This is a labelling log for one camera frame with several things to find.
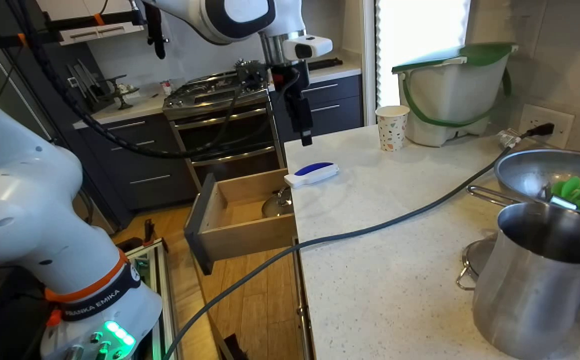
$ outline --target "paper cup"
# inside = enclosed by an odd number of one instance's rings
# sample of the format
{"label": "paper cup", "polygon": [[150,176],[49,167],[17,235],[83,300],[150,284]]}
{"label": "paper cup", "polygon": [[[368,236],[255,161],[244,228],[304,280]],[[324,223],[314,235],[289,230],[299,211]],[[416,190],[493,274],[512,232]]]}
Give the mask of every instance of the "paper cup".
{"label": "paper cup", "polygon": [[409,107],[404,105],[383,106],[376,110],[381,150],[396,151],[403,148],[408,114]]}

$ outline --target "upper cabinet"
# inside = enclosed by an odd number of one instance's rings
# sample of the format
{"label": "upper cabinet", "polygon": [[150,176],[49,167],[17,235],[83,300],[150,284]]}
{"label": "upper cabinet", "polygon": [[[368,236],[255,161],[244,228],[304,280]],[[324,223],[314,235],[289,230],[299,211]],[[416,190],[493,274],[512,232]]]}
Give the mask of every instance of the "upper cabinet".
{"label": "upper cabinet", "polygon": [[[105,0],[37,0],[41,9],[50,14],[52,20],[93,16],[101,11]],[[104,14],[127,12],[132,9],[127,0],[108,0]],[[114,35],[127,34],[143,30],[142,26],[132,25],[131,22],[114,23],[111,25],[84,27],[76,30],[61,32],[61,45],[70,45],[91,41]]]}

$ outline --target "electrical outlet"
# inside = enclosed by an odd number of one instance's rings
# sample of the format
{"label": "electrical outlet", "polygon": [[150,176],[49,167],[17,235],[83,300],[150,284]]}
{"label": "electrical outlet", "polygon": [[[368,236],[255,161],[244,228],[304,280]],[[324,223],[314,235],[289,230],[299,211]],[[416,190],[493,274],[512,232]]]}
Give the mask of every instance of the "electrical outlet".
{"label": "electrical outlet", "polygon": [[552,135],[546,135],[544,137],[536,136],[537,139],[563,149],[566,143],[568,143],[569,132],[574,122],[574,116],[572,114],[525,104],[523,105],[523,113],[521,114],[521,123],[519,123],[519,132],[522,134],[535,126],[548,122],[554,124],[554,132]]}

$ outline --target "dark cabinet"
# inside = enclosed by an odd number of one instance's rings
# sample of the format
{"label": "dark cabinet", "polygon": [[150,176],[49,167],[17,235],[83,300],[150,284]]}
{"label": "dark cabinet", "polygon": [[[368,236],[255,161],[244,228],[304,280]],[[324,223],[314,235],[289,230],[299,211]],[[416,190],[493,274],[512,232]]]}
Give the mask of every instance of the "dark cabinet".
{"label": "dark cabinet", "polygon": [[[169,122],[154,114],[104,126],[147,148],[179,151]],[[80,131],[128,208],[141,210],[193,200],[196,187],[184,159],[159,159],[125,150],[86,128]]]}
{"label": "dark cabinet", "polygon": [[[317,82],[303,91],[310,100],[312,110],[312,136],[341,132],[363,126],[362,102],[360,95],[361,76],[349,76],[342,79]],[[277,101],[278,94],[270,93],[274,120],[279,141],[285,143],[299,139],[293,132],[290,117],[285,110],[285,103]]]}

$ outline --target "drawer handle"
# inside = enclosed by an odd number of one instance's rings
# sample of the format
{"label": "drawer handle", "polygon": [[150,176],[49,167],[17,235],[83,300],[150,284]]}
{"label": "drawer handle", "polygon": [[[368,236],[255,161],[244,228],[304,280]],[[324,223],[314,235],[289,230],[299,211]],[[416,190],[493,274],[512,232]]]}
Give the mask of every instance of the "drawer handle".
{"label": "drawer handle", "polygon": [[[230,121],[246,119],[248,117],[257,116],[259,114],[264,114],[266,111],[267,110],[263,107],[261,109],[255,109],[255,110],[242,112],[240,114],[234,114],[233,116],[230,116]],[[219,124],[219,123],[222,123],[224,120],[225,120],[225,116],[218,117],[218,118],[210,118],[208,120],[203,120],[203,121],[181,123],[180,125],[174,125],[174,127],[177,129],[180,129],[180,130],[194,129],[194,128],[200,128],[201,126]]]}
{"label": "drawer handle", "polygon": [[133,122],[133,123],[126,123],[125,125],[110,127],[108,130],[118,130],[118,129],[131,128],[132,126],[139,126],[139,125],[143,125],[143,124],[145,124],[145,121],[137,121],[137,122]]}
{"label": "drawer handle", "polygon": [[[148,145],[148,144],[154,144],[155,142],[156,141],[154,141],[154,140],[150,140],[150,141],[139,142],[139,143],[136,143],[135,145],[138,145],[138,146]],[[121,149],[122,149],[122,147],[119,146],[119,147],[111,148],[111,151],[117,151],[117,150],[121,150]]]}
{"label": "drawer handle", "polygon": [[314,109],[314,110],[312,110],[312,112],[313,113],[315,113],[315,112],[322,112],[323,110],[336,109],[338,107],[340,107],[340,105],[339,104],[336,104],[336,105],[332,105],[332,106],[321,107],[319,109]]}
{"label": "drawer handle", "polygon": [[274,146],[268,146],[267,148],[261,148],[260,150],[254,150],[254,151],[250,151],[250,152],[240,153],[239,155],[219,157],[218,159],[205,160],[205,161],[193,161],[192,166],[194,166],[194,167],[213,166],[216,164],[223,164],[223,163],[227,163],[227,162],[233,162],[235,160],[251,158],[251,157],[255,157],[257,155],[261,155],[261,154],[265,154],[265,153],[271,153],[274,150],[276,150],[276,148]]}
{"label": "drawer handle", "polygon": [[117,26],[117,27],[111,27],[109,29],[99,30],[98,32],[103,34],[103,33],[115,32],[116,30],[123,30],[123,29],[125,29],[125,28],[122,26]]}
{"label": "drawer handle", "polygon": [[151,177],[151,178],[144,178],[143,180],[136,180],[136,181],[131,181],[130,184],[134,185],[134,184],[141,184],[141,183],[148,183],[148,182],[154,182],[155,180],[161,180],[161,179],[166,179],[169,178],[171,175],[162,175],[162,176],[157,176],[157,177]]}
{"label": "drawer handle", "polygon": [[70,35],[71,38],[76,39],[80,37],[86,37],[88,35],[96,35],[96,31],[82,32],[80,34]]}
{"label": "drawer handle", "polygon": [[312,91],[323,90],[323,89],[330,89],[330,88],[335,88],[335,87],[337,87],[337,86],[338,86],[338,84],[337,84],[337,83],[335,83],[335,84],[329,84],[329,85],[325,85],[325,86],[320,86],[320,87],[318,87],[318,88],[305,89],[305,90],[304,90],[304,91],[302,91],[302,92],[304,92],[304,93],[305,93],[305,92],[312,92]]}

